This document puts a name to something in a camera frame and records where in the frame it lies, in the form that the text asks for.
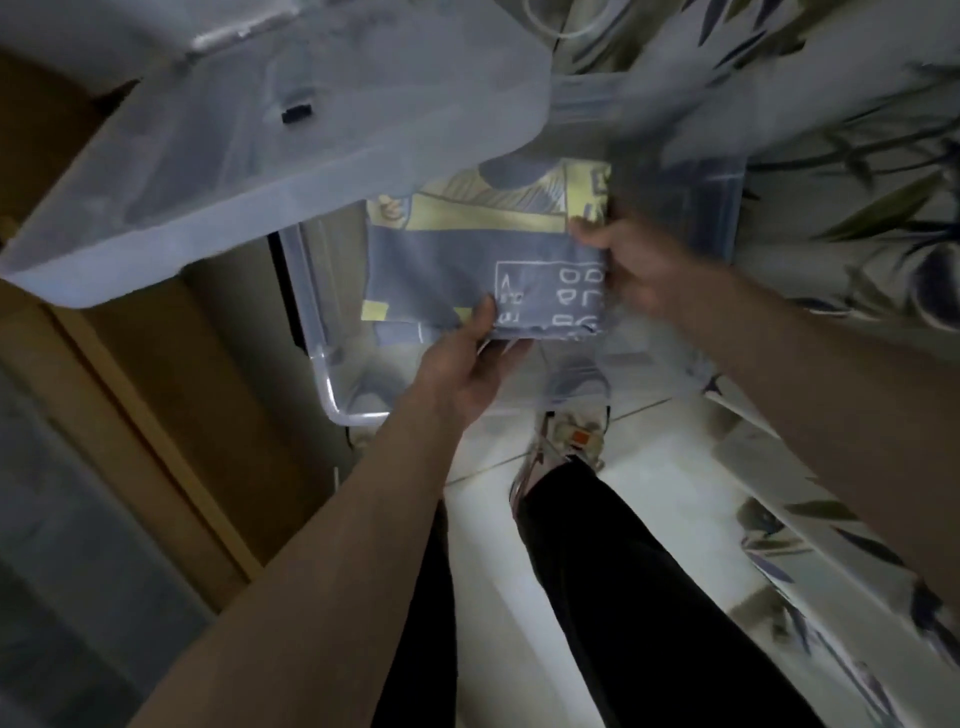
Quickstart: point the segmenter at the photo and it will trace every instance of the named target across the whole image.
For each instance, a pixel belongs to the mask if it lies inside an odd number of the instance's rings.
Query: forearm
[[[960,609],[958,370],[697,268],[670,317],[825,487]]]
[[[367,725],[463,424],[405,395],[330,501],[180,659],[132,726]]]

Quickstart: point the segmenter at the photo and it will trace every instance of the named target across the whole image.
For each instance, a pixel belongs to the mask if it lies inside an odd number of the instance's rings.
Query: folded clothing
[[[606,256],[566,227],[572,216],[604,219],[609,177],[606,162],[513,154],[368,201],[361,318],[392,322],[381,343],[422,342],[425,329],[455,328],[492,293],[493,338],[597,333]]]

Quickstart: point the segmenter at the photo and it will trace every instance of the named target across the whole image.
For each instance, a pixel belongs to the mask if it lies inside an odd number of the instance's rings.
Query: person's left hand
[[[446,334],[423,355],[411,392],[429,404],[450,406],[464,428],[484,413],[496,397],[500,382],[530,351],[533,342],[523,339],[507,349],[506,341],[478,347],[493,329],[496,303],[485,296],[473,316],[456,331]]]

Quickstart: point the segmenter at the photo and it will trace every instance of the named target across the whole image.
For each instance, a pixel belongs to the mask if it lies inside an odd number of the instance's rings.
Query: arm
[[[960,611],[960,370],[813,316],[637,220],[578,225],[794,453]]]
[[[340,491],[177,661],[132,728],[369,725],[464,429],[529,348],[477,347],[492,299],[423,358]]]

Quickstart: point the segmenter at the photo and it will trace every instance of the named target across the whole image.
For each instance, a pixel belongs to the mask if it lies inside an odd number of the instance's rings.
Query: black pants
[[[517,525],[608,726],[822,725],[580,461],[537,484],[520,504]],[[453,726],[456,683],[453,582],[436,527],[373,725]]]

